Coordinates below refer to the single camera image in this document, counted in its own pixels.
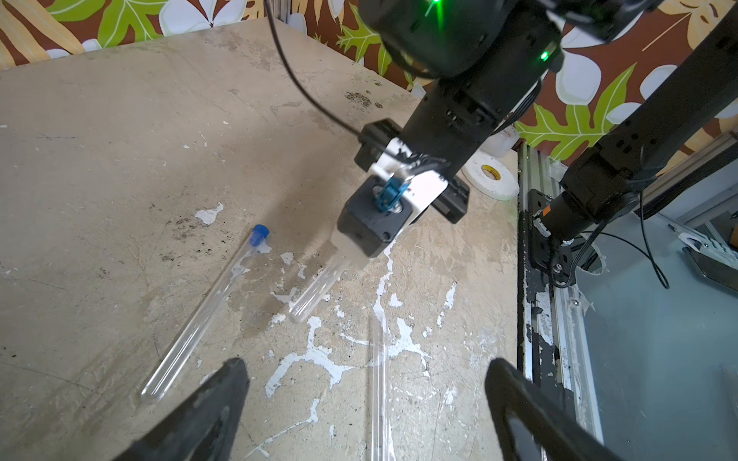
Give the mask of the white tape roll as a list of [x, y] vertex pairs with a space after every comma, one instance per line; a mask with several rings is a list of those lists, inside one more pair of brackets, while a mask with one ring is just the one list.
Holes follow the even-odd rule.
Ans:
[[476, 190], [491, 199], [508, 202], [518, 196], [517, 177], [499, 159], [484, 151], [476, 151], [461, 172]]

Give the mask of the clear tape roll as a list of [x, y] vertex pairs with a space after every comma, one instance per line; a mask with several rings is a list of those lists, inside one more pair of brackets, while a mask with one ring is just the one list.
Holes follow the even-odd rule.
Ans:
[[520, 140], [520, 134], [514, 126], [509, 126], [501, 132], [490, 136], [481, 146], [480, 151], [491, 157], [501, 159]]

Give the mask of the blue stopper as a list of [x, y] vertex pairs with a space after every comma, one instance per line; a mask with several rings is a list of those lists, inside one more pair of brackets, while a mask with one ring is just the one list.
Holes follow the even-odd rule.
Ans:
[[267, 240], [269, 234], [269, 228], [263, 225], [256, 225], [249, 235], [249, 245], [252, 247], [259, 247], [259, 245], [263, 244], [263, 242]]

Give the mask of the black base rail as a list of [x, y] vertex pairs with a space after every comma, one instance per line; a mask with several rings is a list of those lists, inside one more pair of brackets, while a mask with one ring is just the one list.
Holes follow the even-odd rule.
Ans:
[[548, 247], [532, 226], [532, 215], [560, 193], [554, 174], [563, 169], [527, 144], [519, 146], [518, 181], [518, 353], [517, 367], [544, 395], [600, 443], [603, 429], [584, 328], [589, 307], [578, 286], [550, 286], [532, 263]]

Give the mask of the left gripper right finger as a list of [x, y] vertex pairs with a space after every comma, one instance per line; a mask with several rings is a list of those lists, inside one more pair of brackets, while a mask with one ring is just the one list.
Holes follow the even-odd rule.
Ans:
[[503, 459], [619, 458], [557, 408], [505, 359], [490, 362], [484, 386]]

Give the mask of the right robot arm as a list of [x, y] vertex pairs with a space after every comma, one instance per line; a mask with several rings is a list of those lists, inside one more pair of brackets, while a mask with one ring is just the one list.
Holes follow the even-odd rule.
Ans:
[[569, 240], [737, 125], [733, 1], [363, 1], [394, 59], [436, 86], [402, 140], [453, 175], [542, 77], [555, 101], [515, 119], [566, 161], [543, 227]]

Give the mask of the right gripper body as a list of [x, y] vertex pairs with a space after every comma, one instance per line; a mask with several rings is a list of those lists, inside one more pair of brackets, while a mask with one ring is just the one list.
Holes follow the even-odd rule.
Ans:
[[[393, 138], [397, 138], [401, 127], [393, 120], [386, 118], [371, 122], [361, 130], [361, 147], [355, 156], [355, 163], [368, 172], [370, 166], [381, 158], [380, 149], [366, 140], [383, 143], [386, 146]], [[449, 180], [449, 186], [432, 202], [436, 209], [450, 223], [457, 224], [468, 211], [470, 186], [459, 176]]]

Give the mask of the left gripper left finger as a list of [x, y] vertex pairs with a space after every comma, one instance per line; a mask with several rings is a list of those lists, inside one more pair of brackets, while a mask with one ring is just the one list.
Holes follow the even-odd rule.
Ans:
[[231, 358], [118, 460], [228, 460], [249, 390], [245, 362]]

